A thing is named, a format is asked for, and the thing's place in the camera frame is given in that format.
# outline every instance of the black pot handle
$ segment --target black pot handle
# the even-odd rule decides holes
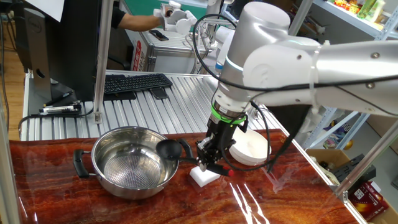
[[[191,146],[188,144],[187,140],[185,140],[185,139],[178,139],[177,141],[178,141],[178,142],[182,145],[182,147],[184,148],[185,153],[187,154],[187,158],[193,158],[192,148],[191,148]]]
[[[86,170],[82,157],[84,154],[87,154],[90,152],[85,152],[82,149],[77,149],[73,152],[73,166],[75,166],[75,170],[79,178],[89,178],[90,174]]]

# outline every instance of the green ring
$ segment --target green ring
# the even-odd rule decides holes
[[[222,115],[220,115],[220,114],[214,109],[213,106],[211,107],[211,113],[212,113],[217,119],[219,119],[220,121],[223,121],[223,122],[228,123],[228,124],[240,124],[240,123],[242,123],[242,122],[244,122],[244,121],[246,120],[246,117],[244,117],[244,118],[242,118],[242,119],[239,119],[239,120],[236,120],[236,121],[232,122],[232,121],[233,121],[232,119],[228,119],[228,118],[222,117]]]

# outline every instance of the black keyboard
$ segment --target black keyboard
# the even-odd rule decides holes
[[[142,91],[157,87],[170,87],[173,83],[164,74],[138,75],[130,77],[107,77],[105,94],[125,91]]]

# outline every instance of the wooden floor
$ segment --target wooden floor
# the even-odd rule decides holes
[[[22,119],[22,110],[24,105],[24,80],[25,73],[17,52],[12,49],[11,40],[9,38],[6,23],[4,28],[4,78],[6,81],[6,93],[10,109],[9,139],[19,140],[18,123]],[[6,107],[4,98],[3,103],[4,115],[6,115]]]

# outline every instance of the white sponge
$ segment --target white sponge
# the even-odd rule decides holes
[[[205,186],[206,184],[209,184],[216,179],[219,179],[220,175],[216,174],[212,171],[204,171],[202,172],[200,170],[200,167],[195,167],[191,170],[190,173],[191,177],[198,183],[200,187]]]

